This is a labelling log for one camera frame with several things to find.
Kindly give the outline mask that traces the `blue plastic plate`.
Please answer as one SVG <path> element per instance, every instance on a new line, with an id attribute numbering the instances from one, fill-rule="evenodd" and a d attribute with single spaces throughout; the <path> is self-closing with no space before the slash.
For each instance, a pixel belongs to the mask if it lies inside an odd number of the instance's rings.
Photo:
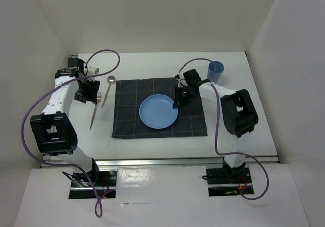
<path id="1" fill-rule="evenodd" d="M 139 117 L 144 125 L 151 129 L 165 129 L 171 126 L 178 117 L 178 108 L 174 101 L 163 94 L 155 94 L 142 101 Z"/>

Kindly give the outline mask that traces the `dark grey checked cloth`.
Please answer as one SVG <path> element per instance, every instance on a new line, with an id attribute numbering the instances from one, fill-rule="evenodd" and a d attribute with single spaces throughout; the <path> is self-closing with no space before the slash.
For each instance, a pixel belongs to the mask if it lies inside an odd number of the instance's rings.
<path id="1" fill-rule="evenodd" d="M 144 99 L 154 94 L 175 97 L 175 78 L 150 78 L 120 80 L 116 84 L 113 138 L 147 139 L 207 136 L 202 100 L 197 95 L 178 109 L 176 121 L 168 128 L 152 129 L 139 117 L 139 107 Z"/>

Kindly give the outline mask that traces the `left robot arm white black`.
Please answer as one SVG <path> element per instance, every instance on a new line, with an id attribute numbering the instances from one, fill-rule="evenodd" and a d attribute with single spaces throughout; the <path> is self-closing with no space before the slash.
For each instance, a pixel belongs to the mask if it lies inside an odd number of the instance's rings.
<path id="1" fill-rule="evenodd" d="M 88 68 L 86 62 L 76 56 L 68 59 L 68 66 L 55 73 L 56 91 L 40 115 L 32 116 L 30 125 L 41 153 L 58 157 L 72 165 L 73 180 L 95 186 L 101 174 L 95 160 L 78 147 L 77 133 L 70 120 L 72 101 L 82 103 L 100 101 L 100 82 L 87 75 L 96 75 L 97 68 Z"/>

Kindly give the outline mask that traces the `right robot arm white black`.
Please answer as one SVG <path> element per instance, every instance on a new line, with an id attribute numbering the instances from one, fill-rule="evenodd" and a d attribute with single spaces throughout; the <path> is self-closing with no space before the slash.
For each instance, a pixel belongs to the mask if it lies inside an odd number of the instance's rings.
<path id="1" fill-rule="evenodd" d="M 173 108 L 188 104 L 196 95 L 217 104 L 215 142 L 218 142 L 221 118 L 227 132 L 232 135 L 230 152 L 218 153 L 223 156 L 221 175 L 226 182 L 234 182 L 244 172 L 248 138 L 259 121 L 249 92 L 246 89 L 231 90 L 209 79 L 202 80 L 195 69 L 177 74 L 175 79 L 178 85 L 175 87 Z"/>

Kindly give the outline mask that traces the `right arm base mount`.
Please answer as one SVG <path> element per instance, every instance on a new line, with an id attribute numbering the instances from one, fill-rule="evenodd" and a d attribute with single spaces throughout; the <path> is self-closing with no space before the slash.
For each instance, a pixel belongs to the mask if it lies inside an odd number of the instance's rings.
<path id="1" fill-rule="evenodd" d="M 254 187 L 250 169 L 245 166 L 244 170 L 232 178 L 226 176 L 224 168 L 207 168 L 206 174 L 201 177 L 207 182 L 208 195 L 218 196 L 240 196 L 254 195 Z"/>

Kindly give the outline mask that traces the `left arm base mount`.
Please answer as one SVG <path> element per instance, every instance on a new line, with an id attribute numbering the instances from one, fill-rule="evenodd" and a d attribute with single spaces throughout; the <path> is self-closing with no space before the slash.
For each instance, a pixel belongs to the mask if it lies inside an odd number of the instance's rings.
<path id="1" fill-rule="evenodd" d="M 93 188 L 85 176 L 62 172 L 70 181 L 69 199 L 95 199 Z M 117 169 L 99 171 L 97 178 L 93 179 L 97 194 L 101 198 L 112 199 L 116 197 Z"/>

